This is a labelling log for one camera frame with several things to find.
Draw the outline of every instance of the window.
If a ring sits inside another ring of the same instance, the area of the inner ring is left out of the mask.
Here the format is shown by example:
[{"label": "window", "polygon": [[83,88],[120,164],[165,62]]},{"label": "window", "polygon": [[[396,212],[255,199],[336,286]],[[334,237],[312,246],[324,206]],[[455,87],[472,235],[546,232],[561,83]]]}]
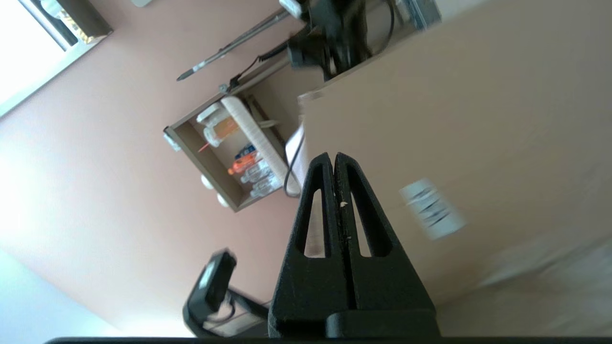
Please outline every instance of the window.
[{"label": "window", "polygon": [[87,0],[0,0],[0,13],[0,117],[111,32]]}]

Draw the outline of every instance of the cardboard box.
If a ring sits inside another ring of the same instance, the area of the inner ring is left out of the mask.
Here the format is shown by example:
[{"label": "cardboard box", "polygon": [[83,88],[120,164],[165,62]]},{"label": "cardboard box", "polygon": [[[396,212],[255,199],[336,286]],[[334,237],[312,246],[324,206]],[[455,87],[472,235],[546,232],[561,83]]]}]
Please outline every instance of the cardboard box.
[{"label": "cardboard box", "polygon": [[[610,13],[491,1],[302,97],[307,156],[360,163],[436,303],[611,234]],[[425,234],[399,193],[422,178],[465,227]]]}]

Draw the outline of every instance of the metal rod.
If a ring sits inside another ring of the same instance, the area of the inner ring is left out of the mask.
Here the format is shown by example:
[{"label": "metal rod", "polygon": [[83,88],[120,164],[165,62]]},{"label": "metal rod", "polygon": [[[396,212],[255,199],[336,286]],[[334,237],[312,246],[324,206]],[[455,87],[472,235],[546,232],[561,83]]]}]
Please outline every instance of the metal rod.
[{"label": "metal rod", "polygon": [[194,74],[195,72],[199,71],[200,69],[212,63],[213,61],[216,61],[224,57],[231,50],[234,50],[239,45],[250,40],[251,38],[259,34],[260,32],[266,30],[267,28],[271,27],[272,25],[278,23],[279,21],[285,19],[288,16],[289,16],[289,12],[287,12],[284,8],[281,8],[280,10],[274,12],[271,16],[267,17],[262,22],[255,25],[250,30],[240,35],[238,38],[234,39],[230,44],[227,44],[225,47],[219,49],[219,51],[216,54],[205,59],[199,64],[194,65],[193,68],[181,74],[179,78],[176,79],[176,81],[181,81],[181,80],[188,78],[191,74]]}]

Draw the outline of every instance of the white label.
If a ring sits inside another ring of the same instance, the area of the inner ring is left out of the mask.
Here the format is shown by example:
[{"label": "white label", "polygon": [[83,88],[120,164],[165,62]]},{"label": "white label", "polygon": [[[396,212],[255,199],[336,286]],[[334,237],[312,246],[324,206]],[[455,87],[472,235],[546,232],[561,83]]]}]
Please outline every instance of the white label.
[{"label": "white label", "polygon": [[427,179],[407,185],[400,190],[400,194],[432,240],[454,233],[466,225],[455,207]]}]

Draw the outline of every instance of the pink wall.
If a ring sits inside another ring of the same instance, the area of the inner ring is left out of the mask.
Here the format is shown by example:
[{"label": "pink wall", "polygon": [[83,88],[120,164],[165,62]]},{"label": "pink wall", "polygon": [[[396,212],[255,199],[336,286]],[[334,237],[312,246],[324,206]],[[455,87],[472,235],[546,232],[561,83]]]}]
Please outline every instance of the pink wall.
[{"label": "pink wall", "polygon": [[297,201],[222,208],[162,129],[299,24],[177,83],[278,1],[93,3],[114,34],[0,120],[0,249],[128,334],[185,333],[185,297],[224,247],[238,257],[232,284],[268,301]]}]

